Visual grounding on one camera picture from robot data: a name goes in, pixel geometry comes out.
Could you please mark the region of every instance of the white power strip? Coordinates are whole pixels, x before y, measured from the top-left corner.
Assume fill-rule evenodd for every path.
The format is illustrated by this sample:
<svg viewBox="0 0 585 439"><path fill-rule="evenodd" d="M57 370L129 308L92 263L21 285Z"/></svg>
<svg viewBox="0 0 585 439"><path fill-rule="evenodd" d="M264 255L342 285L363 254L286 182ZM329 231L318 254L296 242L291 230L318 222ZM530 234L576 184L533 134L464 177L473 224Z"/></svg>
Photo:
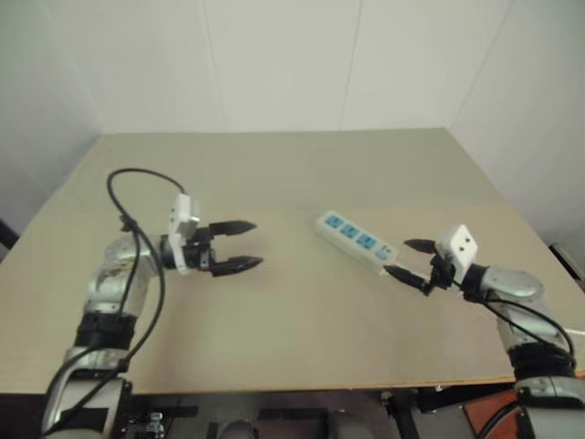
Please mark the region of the white power strip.
<svg viewBox="0 0 585 439"><path fill-rule="evenodd" d="M392 264L399 251L363 230L337 212L329 210L315 223L317 234L373 272L384 275L384 265Z"/></svg>

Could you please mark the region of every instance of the power cord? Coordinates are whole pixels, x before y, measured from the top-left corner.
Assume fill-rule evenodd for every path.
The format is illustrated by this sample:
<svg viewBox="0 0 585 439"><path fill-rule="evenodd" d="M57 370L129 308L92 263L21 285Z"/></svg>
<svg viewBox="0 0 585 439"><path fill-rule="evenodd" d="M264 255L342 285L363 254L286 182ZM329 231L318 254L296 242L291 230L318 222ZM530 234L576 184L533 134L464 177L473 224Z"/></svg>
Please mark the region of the power cord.
<svg viewBox="0 0 585 439"><path fill-rule="evenodd" d="M567 342L567 346L569 347L569 354L572 357L575 356L575 345L573 344L573 340L571 339L569 334L567 334L567 331L565 330L565 328L562 327L558 322L556 322L555 320L553 320L549 316L542 314L541 312L537 311L536 309L531 308L530 306L517 304L516 302L512 302L511 300L488 299L488 302L491 304L505 304L505 305L515 306L516 308L523 309L523 310L527 311L528 313L541 318L542 320L544 320L545 322L547 322L551 326L553 326L563 336L563 338L565 338L565 341Z"/></svg>
<svg viewBox="0 0 585 439"><path fill-rule="evenodd" d="M103 386L105 386L108 382L110 382L110 380L112 380L118 373L120 373L121 371L125 370L128 367L130 360L134 357L134 355L136 355L136 353L140 350L140 348L144 345L146 340L152 334L154 327L156 326L156 323L158 322L158 319L159 319L161 312L163 310L163 304L165 302L165 269L161 263L161 260L158 256L158 253L156 252L156 249L154 248L154 245L151 243L150 239L148 238L148 235L146 235L144 230L138 225L138 222L136 222L136 220L130 216L128 211L123 207L120 200L116 197L114 190L113 190L113 180L118 175L126 174L126 173L140 173L140 174L148 174L151 176L160 177L164 180L167 180L167 181L173 183L181 191L181 193L185 193L185 189L183 188L183 186L181 186L177 181L173 180L171 177L166 176L164 174L160 174L160 173L155 172L155 171L151 171L150 169L142 169L139 167L126 167L126 168L122 168L122 169L118 169L116 171L113 171L112 173L110 173L108 175L108 180L107 180L108 195L110 196L110 200L112 201L113 205L118 209L118 211L121 214L121 220L123 223L122 230L129 231L133 234L134 245L136 248L136 254L135 254L135 258L134 258L134 262L133 262L133 267L132 267L130 274L128 276L128 281L124 287L124 293L122 296L122 301L121 301L120 309L118 310L118 312L121 313L121 311L123 309L123 305L124 305L124 303L128 297L128 294L130 292L130 287L132 284L133 277L136 273L136 267L138 265L138 259L140 257L140 239L142 239L144 241L144 243L146 244L146 247L148 247L148 250L149 250L149 252L154 260L154 265L156 267L156 271L158 273L158 279L159 279L158 303L156 305L156 309L154 311L153 318L152 318L148 328L144 331L143 336L138 340L136 345L134 345L134 347L130 350L130 352L128 352L128 355L126 355L126 357L124 359L120 360L120 362L118 363L118 366L116 368L111 369L108 373L106 373L106 375L95 385L95 387L91 391L89 391L83 398L81 398L73 407L71 407L57 422L53 423L53 425L51 425L43 433L43 435L45 435L45 436L53 434L56 431L62 429L63 426L65 426L65 424L67 424L71 419L73 419L79 413L81 408L83 408L83 406L91 398L93 398L93 396L95 396L96 393L98 393L98 391L101 390L101 388L103 388ZM78 361L84 355L87 355L88 353L90 353L96 349L98 349L98 347L87 348L87 349L81 351L78 355L69 359L66 363L64 363L61 366L61 368L59 368L58 373L55 375L55 377L51 381L52 386L54 387L54 383L57 382L60 375L62 375L65 372L65 370L67 370L69 367L71 367L76 361Z"/></svg>
<svg viewBox="0 0 585 439"><path fill-rule="evenodd" d="M505 405L504 407L500 408L496 413L492 415L492 417L484 424L482 431L477 435L477 439L486 439L492 431L497 427L500 422L502 422L505 418L508 417L510 413L515 411L520 404L518 401L512 401Z"/></svg>
<svg viewBox="0 0 585 439"><path fill-rule="evenodd" d="M183 395L179 396L176 400L176 407L178 409L181 406L181 401L183 400ZM171 428L173 428L173 424L175 423L175 417L171 418L168 425L165 427L165 437L167 437L171 433Z"/></svg>
<svg viewBox="0 0 585 439"><path fill-rule="evenodd" d="M563 357L565 357L565 358L569 358L569 361L570 361L571 367L572 367L573 369L575 368L575 365L577 364L577 360L575 360L575 356L574 356L574 347L573 347L573 342L572 342L572 340L570 339L569 335L566 333L566 331L565 331L565 330L564 330L564 329L563 329L563 328L562 328L562 327L561 327L561 326L560 326L560 325L559 325L557 322L554 322L554 320L552 320L552 319L548 319L548 317L547 317L547 319L545 319L545 321L547 321L547 322L548 322L548 320L551 320L551 321L553 321L553 322L554 322L554 325L553 325L553 326L554 326L556 329L559 329L559 328L560 328L560 329L562 329L562 330L561 330L561 331L559 331L559 332L561 332L561 334L563 334L563 337L564 337L564 338L565 338L565 339L568 341L568 344L569 344L569 352L568 352L568 351L566 351L566 350L565 350L565 349L563 349L563 348L559 348L558 346L554 345L553 343L550 343L549 341L546 341L546 340L545 340L544 338L542 338L541 336L538 336L538 335L536 335L534 332L532 332L532 331L529 331L528 329L526 329L526 328L522 327L522 326L521 326L521 325L519 325L518 323L515 323L515 322L513 322L512 320L510 320L508 317L504 316L504 315L503 315L502 313L500 313L499 311L496 311L495 309L493 309L493 308L492 308L492 307L489 305L489 303L492 303L492 302L499 303L499 302L500 302L500 299L491 299L491 300L487 300L487 301L485 301L485 302L482 302L482 305L483 305L483 306L485 306L485 308L486 308L487 310L489 310L489 311L490 311L492 314L494 314L494 315L498 316L499 318L501 318L502 320L504 320L504 321L505 321L505 322L506 322L508 325L510 325L510 326L512 326L512 327L515 327L516 329L518 329L518 330L520 330L520 331L524 332L525 334L527 334L527 335L531 336L533 339L535 339L536 341L538 341L539 343L541 343L541 344L542 344L543 346L545 346L546 348L548 348L548 349L550 349L550 350L554 351L555 353L557 353L557 354L559 354L559 355L561 355L561 356L563 356Z"/></svg>

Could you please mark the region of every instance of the blue outlet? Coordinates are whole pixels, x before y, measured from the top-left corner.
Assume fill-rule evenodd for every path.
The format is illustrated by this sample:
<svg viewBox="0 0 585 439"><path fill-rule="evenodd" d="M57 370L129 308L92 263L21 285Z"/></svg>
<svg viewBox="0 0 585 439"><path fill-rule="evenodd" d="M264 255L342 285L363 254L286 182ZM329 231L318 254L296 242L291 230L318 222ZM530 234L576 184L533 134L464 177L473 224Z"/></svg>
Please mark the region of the blue outlet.
<svg viewBox="0 0 585 439"><path fill-rule="evenodd" d="M357 243L367 250L374 247L376 242L377 241L374 238L366 235L365 233L362 233L362 235L357 239Z"/></svg>
<svg viewBox="0 0 585 439"><path fill-rule="evenodd" d="M325 220L325 223L329 224L334 229L337 229L344 223L344 221L341 218L337 217L336 215L330 215L329 218Z"/></svg>
<svg viewBox="0 0 585 439"><path fill-rule="evenodd" d="M341 228L340 230L344 235L346 235L347 238L353 240L356 235L359 233L359 230L356 229L354 226L352 226L351 224L346 224L344 227Z"/></svg>

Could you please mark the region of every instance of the orange object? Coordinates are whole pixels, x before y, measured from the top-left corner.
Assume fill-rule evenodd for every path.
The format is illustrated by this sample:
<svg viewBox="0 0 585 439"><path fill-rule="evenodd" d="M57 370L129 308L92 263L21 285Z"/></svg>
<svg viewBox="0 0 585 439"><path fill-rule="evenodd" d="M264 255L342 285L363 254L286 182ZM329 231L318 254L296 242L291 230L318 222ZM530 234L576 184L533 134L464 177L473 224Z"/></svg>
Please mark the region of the orange object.
<svg viewBox="0 0 585 439"><path fill-rule="evenodd" d="M494 413L515 399L516 395L513 391L505 391L478 402L466 404L465 411L473 431L476 434L481 432L485 423L487 423ZM490 439L516 439L516 431L516 417L512 413L495 427L490 435Z"/></svg>

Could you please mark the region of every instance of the beige table surface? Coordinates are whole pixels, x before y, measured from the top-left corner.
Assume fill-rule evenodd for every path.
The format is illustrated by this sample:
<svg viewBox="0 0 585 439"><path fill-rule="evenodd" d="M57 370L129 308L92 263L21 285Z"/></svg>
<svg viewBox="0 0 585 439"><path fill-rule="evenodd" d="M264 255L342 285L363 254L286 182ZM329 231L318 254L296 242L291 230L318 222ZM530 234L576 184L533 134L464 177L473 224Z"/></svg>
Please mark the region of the beige table surface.
<svg viewBox="0 0 585 439"><path fill-rule="evenodd" d="M86 285L120 235L105 179L123 166L178 179L204 222L251 220L218 238L220 257L259 255L252 271L167 275L165 308L131 364L137 392L370 388L510 380L495 320L454 291L430 297L377 277L314 234L336 209L428 271L401 243L466 223L479 263L526 269L565 327L585 329L584 294L444 130L333 134L104 136L0 264L0 392L42 392L75 337ZM164 233L174 190L122 176L118 193ZM137 325L150 321L151 290ZM585 364L584 337L574 336Z"/></svg>

